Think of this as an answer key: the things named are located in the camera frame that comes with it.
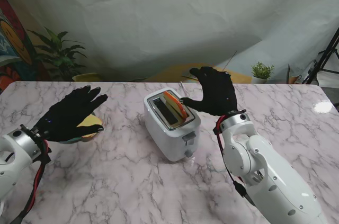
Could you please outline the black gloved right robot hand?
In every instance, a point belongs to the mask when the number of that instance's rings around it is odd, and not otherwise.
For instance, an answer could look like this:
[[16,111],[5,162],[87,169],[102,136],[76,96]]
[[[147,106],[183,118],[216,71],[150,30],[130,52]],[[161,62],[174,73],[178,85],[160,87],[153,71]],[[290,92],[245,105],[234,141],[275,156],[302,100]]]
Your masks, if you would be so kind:
[[212,67],[201,67],[190,69],[190,74],[201,84],[203,98],[196,101],[183,97],[180,99],[181,104],[215,116],[230,117],[238,112],[235,89],[228,73]]

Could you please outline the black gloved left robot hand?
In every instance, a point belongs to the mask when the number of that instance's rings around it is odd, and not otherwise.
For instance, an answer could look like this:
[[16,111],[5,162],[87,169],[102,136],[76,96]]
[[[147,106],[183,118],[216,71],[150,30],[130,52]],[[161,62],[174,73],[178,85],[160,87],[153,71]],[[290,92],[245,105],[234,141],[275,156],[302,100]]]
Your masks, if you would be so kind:
[[51,106],[33,126],[32,131],[37,132],[41,138],[53,142],[68,141],[103,131],[104,128],[99,124],[80,125],[108,99],[108,96],[101,95],[100,91],[100,87],[92,89],[89,85],[73,90]]

